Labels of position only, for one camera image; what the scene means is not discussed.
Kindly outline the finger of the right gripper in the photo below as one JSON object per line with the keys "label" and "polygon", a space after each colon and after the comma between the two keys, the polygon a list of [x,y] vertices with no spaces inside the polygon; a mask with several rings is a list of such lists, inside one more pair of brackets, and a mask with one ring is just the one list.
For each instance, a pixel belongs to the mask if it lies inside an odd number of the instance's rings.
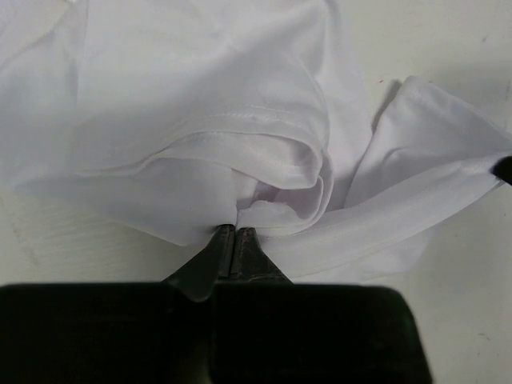
{"label": "finger of the right gripper", "polygon": [[512,157],[507,156],[497,161],[492,169],[491,173],[500,181],[512,185]]}

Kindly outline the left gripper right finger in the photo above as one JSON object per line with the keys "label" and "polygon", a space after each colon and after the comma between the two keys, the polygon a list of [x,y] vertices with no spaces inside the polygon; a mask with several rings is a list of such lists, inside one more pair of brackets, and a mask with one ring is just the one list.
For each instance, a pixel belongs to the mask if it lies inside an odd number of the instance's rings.
{"label": "left gripper right finger", "polygon": [[235,236],[230,280],[245,283],[291,284],[263,252],[256,229],[240,229]]}

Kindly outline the white t-shirt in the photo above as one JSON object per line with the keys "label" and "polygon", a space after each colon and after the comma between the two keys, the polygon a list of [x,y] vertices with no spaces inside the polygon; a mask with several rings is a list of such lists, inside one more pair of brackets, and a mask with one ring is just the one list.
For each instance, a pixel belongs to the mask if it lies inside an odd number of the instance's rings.
{"label": "white t-shirt", "polygon": [[373,126],[336,1],[4,1],[1,184],[180,246],[253,227],[296,282],[402,272],[511,138],[404,81]]}

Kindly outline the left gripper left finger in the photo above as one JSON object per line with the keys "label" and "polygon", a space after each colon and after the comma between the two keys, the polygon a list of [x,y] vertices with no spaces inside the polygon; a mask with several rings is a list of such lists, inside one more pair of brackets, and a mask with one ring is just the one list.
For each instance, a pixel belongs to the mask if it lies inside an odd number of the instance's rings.
{"label": "left gripper left finger", "polygon": [[234,226],[218,227],[206,246],[163,282],[191,301],[207,300],[218,278],[229,275],[234,240]]}

